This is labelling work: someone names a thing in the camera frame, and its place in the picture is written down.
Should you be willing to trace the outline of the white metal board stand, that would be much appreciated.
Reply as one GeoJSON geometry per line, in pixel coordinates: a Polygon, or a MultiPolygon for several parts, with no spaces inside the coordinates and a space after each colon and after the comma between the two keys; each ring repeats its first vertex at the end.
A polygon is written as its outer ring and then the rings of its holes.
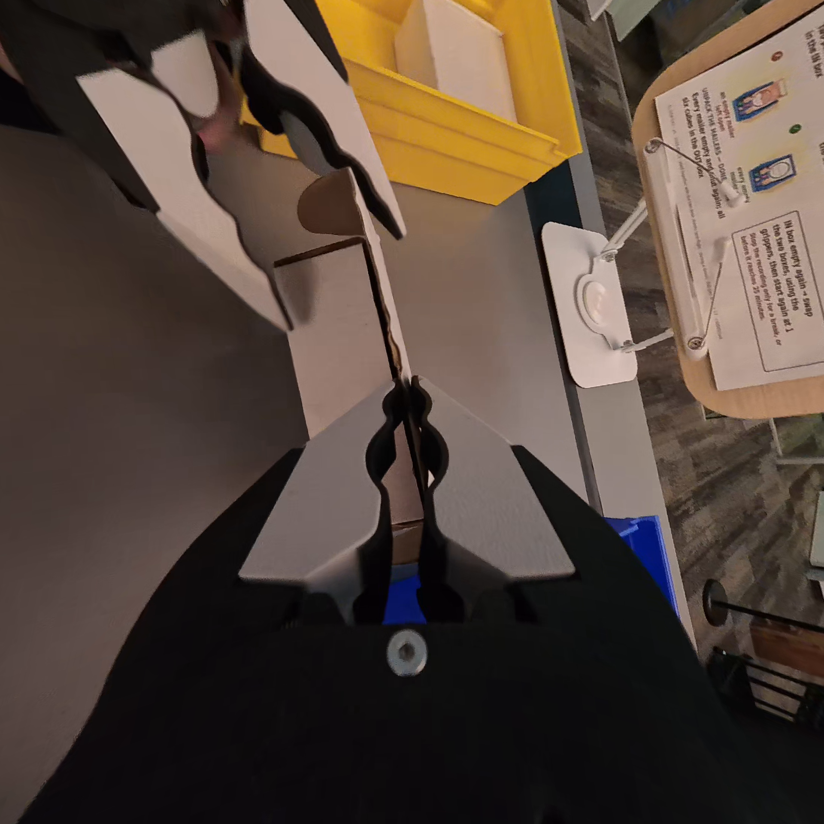
{"type": "Polygon", "coordinates": [[[541,228],[541,246],[548,269],[554,307],[568,368],[582,388],[628,382],[637,376],[636,354],[676,338],[692,361],[705,358],[715,311],[715,295],[733,239],[723,236],[710,247],[715,285],[700,287],[691,273],[681,224],[675,206],[675,177],[665,154],[692,164],[712,184],[723,205],[736,209],[746,198],[718,162],[700,161],[661,138],[644,146],[644,167],[652,184],[653,203],[641,198],[630,216],[610,238],[583,228],[548,221],[541,228]],[[666,328],[634,342],[624,293],[616,266],[618,253],[650,216],[658,226],[664,262],[673,291],[677,328],[666,328]]]}

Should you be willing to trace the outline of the wooden sign board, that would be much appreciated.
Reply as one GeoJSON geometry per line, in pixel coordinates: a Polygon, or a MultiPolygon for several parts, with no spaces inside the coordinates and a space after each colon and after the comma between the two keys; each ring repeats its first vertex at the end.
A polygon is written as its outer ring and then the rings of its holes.
{"type": "Polygon", "coordinates": [[[720,391],[704,357],[696,359],[683,341],[682,321],[676,306],[674,283],[686,273],[675,262],[676,216],[666,196],[666,173],[654,170],[660,149],[647,152],[647,144],[661,135],[654,100],[716,65],[753,48],[776,32],[794,24],[822,6],[814,1],[774,1],[698,45],[667,67],[647,89],[635,111],[631,128],[658,271],[663,281],[670,325],[685,386],[703,406],[733,418],[766,419],[809,415],[823,411],[823,378],[813,376],[765,386],[720,391]]]}

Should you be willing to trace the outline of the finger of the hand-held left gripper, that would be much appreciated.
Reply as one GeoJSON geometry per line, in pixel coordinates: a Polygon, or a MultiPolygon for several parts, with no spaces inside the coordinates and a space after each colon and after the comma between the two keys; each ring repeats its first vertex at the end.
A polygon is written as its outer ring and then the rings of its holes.
{"type": "Polygon", "coordinates": [[[406,224],[347,70],[316,2],[244,1],[240,77],[267,132],[319,177],[350,170],[369,212],[400,240],[406,224]]]}
{"type": "Polygon", "coordinates": [[[167,94],[119,68],[80,77],[81,88],[160,205],[153,213],[158,221],[257,314],[292,330],[277,289],[206,181],[206,150],[196,128],[218,105],[206,34],[197,31],[151,56],[167,94]]]}

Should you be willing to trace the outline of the white cardboard mailer box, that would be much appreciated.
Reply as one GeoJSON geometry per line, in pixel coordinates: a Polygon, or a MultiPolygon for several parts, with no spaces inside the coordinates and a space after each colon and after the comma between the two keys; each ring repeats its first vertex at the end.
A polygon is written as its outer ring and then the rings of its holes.
{"type": "Polygon", "coordinates": [[[414,1],[394,39],[397,71],[516,122],[503,33],[452,1],[414,1]]]}
{"type": "MultiPolygon", "coordinates": [[[[381,242],[353,174],[316,180],[301,195],[297,214],[308,232],[339,237],[275,263],[275,281],[294,318],[288,343],[309,442],[379,386],[410,383],[411,370],[381,242]]],[[[409,402],[409,522],[401,526],[423,519],[409,402]]]]}

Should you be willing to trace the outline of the person's left hand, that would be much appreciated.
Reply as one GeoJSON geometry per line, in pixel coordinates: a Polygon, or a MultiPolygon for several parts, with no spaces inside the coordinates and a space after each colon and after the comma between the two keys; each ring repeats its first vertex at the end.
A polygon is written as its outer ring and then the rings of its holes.
{"type": "Polygon", "coordinates": [[[206,29],[209,56],[218,86],[218,105],[211,115],[201,118],[196,131],[205,150],[221,151],[228,145],[239,125],[242,109],[242,93],[233,78],[228,62],[230,46],[244,34],[242,12],[238,3],[229,2],[217,21],[206,29]]]}

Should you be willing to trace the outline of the black round-base pole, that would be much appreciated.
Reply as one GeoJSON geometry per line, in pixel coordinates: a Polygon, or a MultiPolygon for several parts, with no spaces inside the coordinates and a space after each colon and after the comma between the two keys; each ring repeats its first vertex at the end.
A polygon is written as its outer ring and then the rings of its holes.
{"type": "Polygon", "coordinates": [[[724,586],[715,579],[708,579],[703,587],[702,607],[707,623],[714,627],[721,627],[726,624],[730,613],[738,613],[752,619],[823,635],[823,627],[818,624],[790,619],[782,615],[763,612],[730,602],[727,599],[724,586]]]}

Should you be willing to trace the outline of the yellow plastic bin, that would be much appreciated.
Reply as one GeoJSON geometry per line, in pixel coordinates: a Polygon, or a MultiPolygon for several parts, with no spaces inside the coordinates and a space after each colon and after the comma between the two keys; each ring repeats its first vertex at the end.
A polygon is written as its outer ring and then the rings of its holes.
{"type": "Polygon", "coordinates": [[[582,152],[552,2],[458,2],[503,35],[514,120],[399,73],[410,2],[317,5],[391,182],[499,205],[582,152]]]}

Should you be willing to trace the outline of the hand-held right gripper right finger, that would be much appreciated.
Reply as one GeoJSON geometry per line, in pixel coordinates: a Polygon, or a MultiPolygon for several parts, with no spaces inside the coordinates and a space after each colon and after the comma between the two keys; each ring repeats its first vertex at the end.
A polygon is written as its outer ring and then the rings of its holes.
{"type": "Polygon", "coordinates": [[[487,592],[569,579],[575,566],[512,445],[428,379],[412,380],[424,530],[418,603],[464,621],[487,592]]]}

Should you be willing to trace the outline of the blue plastic bin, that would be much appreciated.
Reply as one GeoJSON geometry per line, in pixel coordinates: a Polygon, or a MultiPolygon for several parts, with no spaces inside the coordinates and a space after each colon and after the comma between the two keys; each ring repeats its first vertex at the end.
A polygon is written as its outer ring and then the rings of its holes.
{"type": "MultiPolygon", "coordinates": [[[[664,594],[676,616],[680,617],[673,573],[659,517],[606,518],[605,521],[633,551],[664,594]]],[[[419,588],[420,579],[416,561],[394,565],[382,624],[426,624],[427,620],[418,603],[419,588]]]]}

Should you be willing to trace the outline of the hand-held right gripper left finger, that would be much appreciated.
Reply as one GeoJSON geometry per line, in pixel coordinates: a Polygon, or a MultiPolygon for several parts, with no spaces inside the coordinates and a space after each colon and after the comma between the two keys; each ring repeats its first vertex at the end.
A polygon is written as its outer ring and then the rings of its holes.
{"type": "Polygon", "coordinates": [[[409,522],[409,383],[379,386],[303,448],[239,570],[243,582],[330,596],[381,624],[392,527],[409,522]]]}

